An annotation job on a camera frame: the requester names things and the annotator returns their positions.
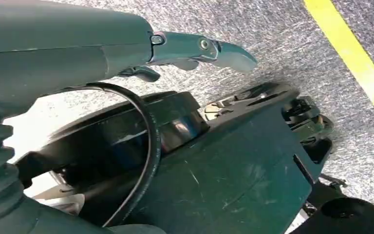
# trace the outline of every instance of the scratches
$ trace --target scratches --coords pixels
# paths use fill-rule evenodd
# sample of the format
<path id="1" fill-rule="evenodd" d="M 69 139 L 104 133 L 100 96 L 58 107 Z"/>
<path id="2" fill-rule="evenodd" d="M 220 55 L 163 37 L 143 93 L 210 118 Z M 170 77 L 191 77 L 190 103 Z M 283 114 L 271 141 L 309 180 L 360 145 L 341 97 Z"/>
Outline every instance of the scratches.
<path id="1" fill-rule="evenodd" d="M 194 180 L 195 180 L 196 183 L 198 184 L 198 186 L 200 186 L 199 180 L 196 178 L 196 176 L 194 175 L 193 171 L 190 170 L 190 169 L 189 169 L 189 171 L 190 171 L 190 173 L 191 173 L 191 176 L 194 178 Z"/>
<path id="2" fill-rule="evenodd" d="M 241 208 L 238 208 L 238 209 L 234 209 L 231 212 L 232 213 L 240 213 L 240 212 L 244 211 L 244 209 L 245 209 L 244 207 L 241 207 Z"/>
<path id="3" fill-rule="evenodd" d="M 273 204 L 273 203 L 276 203 L 277 202 L 277 200 L 267 200 L 267 201 L 265 201 L 264 203 L 266 204 L 266 205 L 268 205 L 268 204 Z"/>
<path id="4" fill-rule="evenodd" d="M 225 203 L 224 203 L 224 206 L 222 207 L 222 209 L 224 210 L 225 208 L 227 208 L 227 206 L 229 206 L 229 205 L 235 203 L 236 201 L 240 200 L 240 198 L 242 198 L 242 197 L 246 194 L 247 191 L 248 191 L 248 189 L 247 189 L 246 191 L 244 191 L 243 193 L 237 195 L 237 196 L 236 196 L 235 198 L 233 198 L 233 200 L 231 200 L 230 202 L 225 202 Z"/>

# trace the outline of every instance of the yellow stripe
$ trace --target yellow stripe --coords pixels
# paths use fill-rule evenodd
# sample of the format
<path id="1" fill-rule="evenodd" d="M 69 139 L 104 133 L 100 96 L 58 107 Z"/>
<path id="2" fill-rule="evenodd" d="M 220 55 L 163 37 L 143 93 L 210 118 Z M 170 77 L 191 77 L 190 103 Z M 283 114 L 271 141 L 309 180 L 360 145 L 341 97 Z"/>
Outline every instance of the yellow stripe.
<path id="1" fill-rule="evenodd" d="M 331 0 L 304 0 L 307 10 L 374 105 L 374 63 Z"/>

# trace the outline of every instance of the black wire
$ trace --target black wire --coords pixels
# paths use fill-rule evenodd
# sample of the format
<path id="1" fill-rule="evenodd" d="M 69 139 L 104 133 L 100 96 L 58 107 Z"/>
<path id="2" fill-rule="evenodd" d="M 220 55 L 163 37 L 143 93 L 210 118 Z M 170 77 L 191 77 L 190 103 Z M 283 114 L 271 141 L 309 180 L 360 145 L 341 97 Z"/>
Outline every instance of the black wire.
<path id="1" fill-rule="evenodd" d="M 104 225 L 102 225 L 102 227 L 109 226 L 113 221 L 114 223 L 118 222 L 121 224 L 143 197 L 159 166 L 161 157 L 161 139 L 157 122 L 154 116 L 148 111 L 144 101 L 137 94 L 126 88 L 109 83 L 95 82 L 80 87 L 65 88 L 59 93 L 78 90 L 101 90 L 104 92 L 118 94 L 127 99 L 137 109 L 146 123 L 149 147 L 143 171 L 141 172 L 137 183 L 134 185 L 127 198 L 125 198 L 118 209 L 111 215 Z"/>

